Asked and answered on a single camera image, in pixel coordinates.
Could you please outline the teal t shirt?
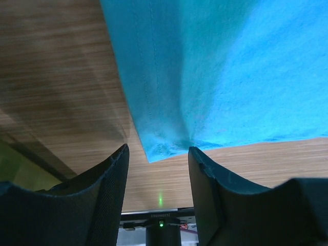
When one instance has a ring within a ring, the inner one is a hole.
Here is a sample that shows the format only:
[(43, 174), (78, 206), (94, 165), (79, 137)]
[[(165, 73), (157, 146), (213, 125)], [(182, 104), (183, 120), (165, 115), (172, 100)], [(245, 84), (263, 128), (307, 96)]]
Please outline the teal t shirt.
[(327, 137), (327, 1), (101, 1), (149, 162)]

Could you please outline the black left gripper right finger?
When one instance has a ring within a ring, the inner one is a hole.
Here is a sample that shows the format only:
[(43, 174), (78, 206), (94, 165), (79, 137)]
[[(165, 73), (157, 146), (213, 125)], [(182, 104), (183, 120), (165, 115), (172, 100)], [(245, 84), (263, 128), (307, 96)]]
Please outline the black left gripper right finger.
[(327, 245), (327, 179), (268, 188), (196, 147), (188, 165), (200, 245)]

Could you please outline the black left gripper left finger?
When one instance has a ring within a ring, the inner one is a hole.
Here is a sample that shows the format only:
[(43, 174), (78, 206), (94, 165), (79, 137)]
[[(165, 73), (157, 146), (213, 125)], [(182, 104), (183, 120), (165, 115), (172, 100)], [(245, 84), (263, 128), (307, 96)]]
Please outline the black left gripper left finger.
[(129, 147), (49, 190), (1, 183), (1, 245), (116, 245)]

